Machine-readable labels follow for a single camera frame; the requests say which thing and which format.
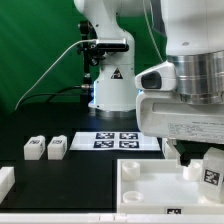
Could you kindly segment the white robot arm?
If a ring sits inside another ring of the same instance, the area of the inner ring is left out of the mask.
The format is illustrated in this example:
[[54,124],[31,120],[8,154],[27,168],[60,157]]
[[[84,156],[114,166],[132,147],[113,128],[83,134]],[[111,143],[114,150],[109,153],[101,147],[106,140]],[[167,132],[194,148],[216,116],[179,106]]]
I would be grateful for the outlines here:
[[[188,165],[213,145],[224,150],[224,0],[74,0],[96,36],[100,65],[90,109],[133,112],[139,130],[176,143]],[[161,59],[134,72],[135,40],[121,17],[145,16]]]

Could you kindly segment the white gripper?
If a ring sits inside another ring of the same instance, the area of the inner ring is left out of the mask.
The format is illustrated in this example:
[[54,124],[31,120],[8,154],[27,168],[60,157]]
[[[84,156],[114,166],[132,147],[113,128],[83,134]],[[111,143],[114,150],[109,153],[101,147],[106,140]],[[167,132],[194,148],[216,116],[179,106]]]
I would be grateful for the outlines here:
[[224,104],[189,105],[172,92],[142,91],[136,113],[144,135],[174,139],[181,166],[190,165],[191,141],[224,144]]

